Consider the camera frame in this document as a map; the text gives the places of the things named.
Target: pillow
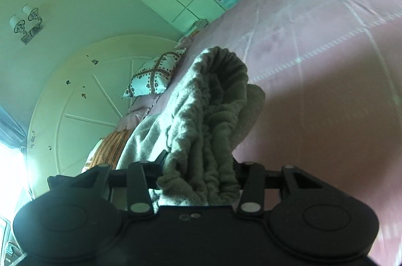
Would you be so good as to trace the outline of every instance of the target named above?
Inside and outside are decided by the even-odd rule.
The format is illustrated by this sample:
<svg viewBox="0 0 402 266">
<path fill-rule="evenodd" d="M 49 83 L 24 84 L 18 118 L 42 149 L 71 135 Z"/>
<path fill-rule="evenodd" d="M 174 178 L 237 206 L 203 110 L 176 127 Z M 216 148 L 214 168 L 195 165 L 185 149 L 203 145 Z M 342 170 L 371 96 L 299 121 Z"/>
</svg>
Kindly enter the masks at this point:
<svg viewBox="0 0 402 266">
<path fill-rule="evenodd" d="M 170 83 L 173 70 L 186 49 L 167 52 L 144 63 L 131 79 L 124 98 L 163 93 Z"/>
</svg>

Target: wall sconce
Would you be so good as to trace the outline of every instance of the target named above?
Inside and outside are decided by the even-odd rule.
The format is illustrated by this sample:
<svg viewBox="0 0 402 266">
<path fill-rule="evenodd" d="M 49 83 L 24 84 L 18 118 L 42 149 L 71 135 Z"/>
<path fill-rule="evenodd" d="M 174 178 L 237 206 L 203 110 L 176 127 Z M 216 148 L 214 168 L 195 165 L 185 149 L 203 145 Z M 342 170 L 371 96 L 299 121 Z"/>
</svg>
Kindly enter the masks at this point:
<svg viewBox="0 0 402 266">
<path fill-rule="evenodd" d="M 27 32 L 25 30 L 25 20 L 20 19 L 17 15 L 13 15 L 10 18 L 10 26 L 13 29 L 14 33 L 22 33 L 24 34 L 23 38 L 21 38 L 21 41 L 26 45 L 29 43 L 33 37 L 37 33 L 39 33 L 43 29 L 42 25 L 42 18 L 39 16 L 39 9 L 38 8 L 31 8 L 29 5 L 25 5 L 22 8 L 22 12 L 28 16 L 29 21 L 33 20 L 38 20 L 39 22 L 32 27 L 32 29 Z"/>
</svg>

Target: curtain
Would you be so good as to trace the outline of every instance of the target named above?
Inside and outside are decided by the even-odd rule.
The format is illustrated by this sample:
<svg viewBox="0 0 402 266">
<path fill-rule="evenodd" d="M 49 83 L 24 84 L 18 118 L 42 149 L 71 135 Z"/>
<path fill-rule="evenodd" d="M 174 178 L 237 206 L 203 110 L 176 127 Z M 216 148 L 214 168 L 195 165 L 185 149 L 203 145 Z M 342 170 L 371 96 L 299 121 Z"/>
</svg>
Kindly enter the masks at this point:
<svg viewBox="0 0 402 266">
<path fill-rule="evenodd" d="M 27 134 L 1 105 L 0 142 L 11 149 L 27 147 Z"/>
</svg>

